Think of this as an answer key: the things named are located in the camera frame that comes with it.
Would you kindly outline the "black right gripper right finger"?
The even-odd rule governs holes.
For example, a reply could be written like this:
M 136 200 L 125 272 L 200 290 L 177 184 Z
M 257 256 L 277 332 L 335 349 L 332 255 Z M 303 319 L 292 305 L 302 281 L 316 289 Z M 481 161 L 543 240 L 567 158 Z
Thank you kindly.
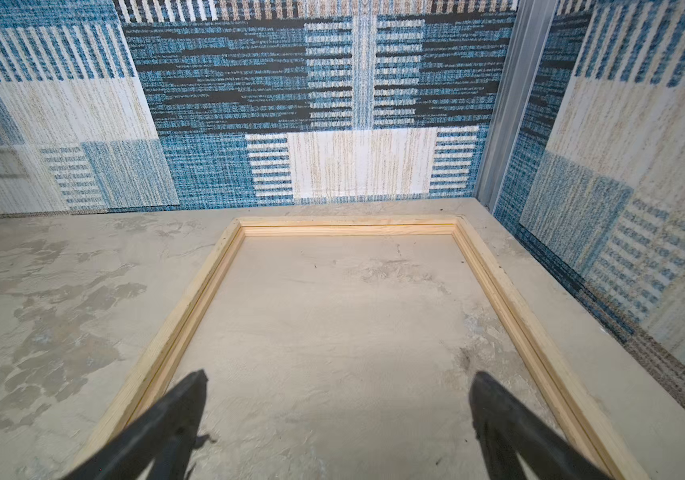
M 489 478 L 524 479 L 524 465 L 539 479 L 608 478 L 489 373 L 474 375 L 469 406 Z

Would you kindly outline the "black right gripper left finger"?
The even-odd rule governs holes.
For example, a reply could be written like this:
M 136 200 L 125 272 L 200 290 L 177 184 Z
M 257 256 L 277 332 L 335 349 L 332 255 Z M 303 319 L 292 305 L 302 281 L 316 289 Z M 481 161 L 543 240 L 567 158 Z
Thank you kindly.
M 208 376 L 194 371 L 126 430 L 72 470 L 68 479 L 184 479 L 200 436 Z

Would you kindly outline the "light wooden picture frame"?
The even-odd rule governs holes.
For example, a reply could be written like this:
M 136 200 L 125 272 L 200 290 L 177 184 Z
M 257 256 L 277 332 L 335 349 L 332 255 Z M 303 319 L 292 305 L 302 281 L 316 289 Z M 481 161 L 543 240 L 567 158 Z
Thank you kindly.
M 573 447 L 613 479 L 645 479 L 641 467 L 608 417 L 546 333 L 487 244 L 458 215 L 394 217 L 240 217 L 232 220 L 182 299 L 150 342 L 128 380 L 76 456 L 84 463 L 124 432 L 160 398 L 248 237 L 451 236 L 508 333 L 543 398 Z

